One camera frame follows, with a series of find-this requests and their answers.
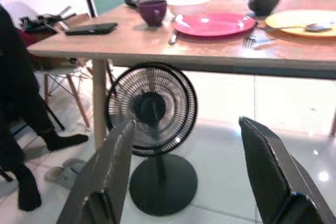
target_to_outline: wooden table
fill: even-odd
[[[336,10],[336,0],[281,0],[275,12],[290,9]],[[207,12],[251,14],[247,0],[212,0]],[[99,147],[106,135],[104,119],[105,59],[115,66],[130,67],[145,61],[160,61],[183,70],[269,76],[336,79],[336,39],[301,38],[281,31],[256,36],[275,39],[254,50],[244,49],[243,36],[219,39],[194,39],[178,36],[177,43],[167,42],[172,34],[172,16],[163,26],[148,27],[140,15],[124,5],[92,19],[86,24],[117,22],[118,29],[102,36],[58,34],[30,46],[37,56],[85,57],[93,59],[94,136]],[[264,26],[259,19],[259,26]]]

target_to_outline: black tablet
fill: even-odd
[[[65,31],[66,35],[108,34],[116,28],[117,23],[105,23],[89,26],[79,26]]]

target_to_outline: pink plate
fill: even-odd
[[[224,36],[241,33],[253,28],[254,19],[235,13],[212,13],[185,16],[173,27],[184,34],[194,36]]]

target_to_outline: white bowl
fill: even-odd
[[[210,0],[167,0],[170,12],[177,15],[194,15],[206,11]]]

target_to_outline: foot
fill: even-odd
[[[36,181],[28,167],[21,165],[12,170],[19,184],[18,207],[23,211],[33,211],[41,206],[41,196]]]
[[[51,152],[84,143],[89,139],[86,135],[59,136],[56,132],[43,134],[42,138],[45,140],[47,148]]]

